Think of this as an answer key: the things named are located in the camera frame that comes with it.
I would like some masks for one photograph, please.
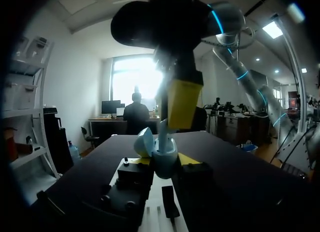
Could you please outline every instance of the blue container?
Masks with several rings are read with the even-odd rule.
[[[81,160],[78,147],[74,146],[71,141],[69,143],[69,151],[74,164],[78,163]]]

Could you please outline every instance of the black table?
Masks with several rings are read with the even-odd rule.
[[[213,168],[213,179],[230,201],[230,219],[240,221],[239,226],[271,225],[275,218],[271,209],[277,206],[293,219],[291,225],[304,220],[312,197],[305,181],[206,132],[179,133],[173,138],[180,153]],[[118,135],[105,141],[49,188],[49,197],[67,213],[79,212],[79,201],[99,207],[101,185],[109,184],[121,159],[138,158],[135,139]],[[210,223],[219,224],[212,219]]]

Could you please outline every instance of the person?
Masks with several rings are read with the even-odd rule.
[[[149,119],[149,110],[146,105],[141,104],[141,93],[132,94],[133,103],[125,107],[123,120],[127,121],[126,133],[137,135],[146,128],[146,121]]]

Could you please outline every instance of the ceiling light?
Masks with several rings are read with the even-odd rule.
[[[306,19],[304,13],[294,3],[290,4],[287,11],[288,11],[289,15],[291,16],[291,18],[295,21],[295,23],[301,23]]]
[[[271,22],[268,25],[266,25],[265,27],[262,28],[266,33],[269,34],[270,37],[272,37],[273,39],[281,36],[283,33],[281,31],[280,28],[278,28],[278,26],[276,25],[275,22]]]

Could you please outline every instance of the black chair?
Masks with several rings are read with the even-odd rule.
[[[85,141],[90,142],[91,143],[91,147],[95,148],[95,142],[98,141],[99,137],[95,137],[95,136],[87,136],[86,137],[86,134],[88,132],[83,127],[81,127],[81,131],[82,131],[82,135],[84,136],[83,138],[85,139]]]

